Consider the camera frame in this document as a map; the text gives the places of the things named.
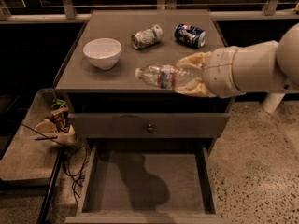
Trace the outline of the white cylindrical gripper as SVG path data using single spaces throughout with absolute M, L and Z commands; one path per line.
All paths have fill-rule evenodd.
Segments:
M 191 97 L 230 98 L 244 95 L 234 82 L 233 61 L 239 47 L 215 49 L 213 52 L 196 52 L 179 60 L 203 68 L 202 79 L 195 78 L 186 85 L 177 86 L 175 92 Z

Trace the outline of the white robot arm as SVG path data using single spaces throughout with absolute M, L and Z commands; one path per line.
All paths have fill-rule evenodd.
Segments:
M 262 108 L 272 113 L 286 94 L 299 92 L 299 24 L 279 41 L 198 52 L 178 60 L 177 66 L 200 72 L 198 81 L 178 88 L 178 93 L 230 98 L 264 92 Z

